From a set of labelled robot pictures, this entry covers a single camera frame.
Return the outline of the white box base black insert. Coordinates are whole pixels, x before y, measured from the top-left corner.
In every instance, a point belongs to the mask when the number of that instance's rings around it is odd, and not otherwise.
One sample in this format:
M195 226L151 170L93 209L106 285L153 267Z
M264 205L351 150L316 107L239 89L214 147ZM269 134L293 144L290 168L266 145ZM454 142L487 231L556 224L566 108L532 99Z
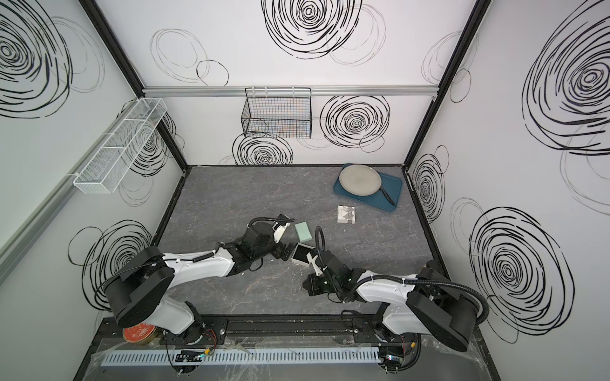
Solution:
M292 250L292 254L290 256L290 261L293 264L297 264L300 266L304 266L308 268L310 266L309 255L315 248L308 244L298 243L295 246L295 249Z

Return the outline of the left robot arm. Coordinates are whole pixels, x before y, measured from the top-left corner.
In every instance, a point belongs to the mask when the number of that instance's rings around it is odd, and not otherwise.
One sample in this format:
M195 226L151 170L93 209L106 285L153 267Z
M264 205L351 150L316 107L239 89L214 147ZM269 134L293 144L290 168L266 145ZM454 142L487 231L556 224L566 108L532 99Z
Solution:
M145 323L173 334L181 344L196 344L207 332L200 313L192 303L178 302L167 291L199 279L236 276L269 254L281 257L287 251L281 238L292 222L283 214L256 217L243 236L219 242L209 251L174 254L147 247L104 282L101 290L119 327Z

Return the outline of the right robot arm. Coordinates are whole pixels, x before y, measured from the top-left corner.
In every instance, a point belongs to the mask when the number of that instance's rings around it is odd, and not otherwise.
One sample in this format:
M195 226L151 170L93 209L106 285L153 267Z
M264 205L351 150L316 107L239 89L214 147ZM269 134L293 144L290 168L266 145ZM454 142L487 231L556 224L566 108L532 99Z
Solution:
M314 269L303 282L309 295L334 294L339 303L382 303L377 325L383 334L430 334L446 347L465 352L474 329L489 316L486 297L447 279L433 260L409 276L350 269L330 252L310 252L307 262Z

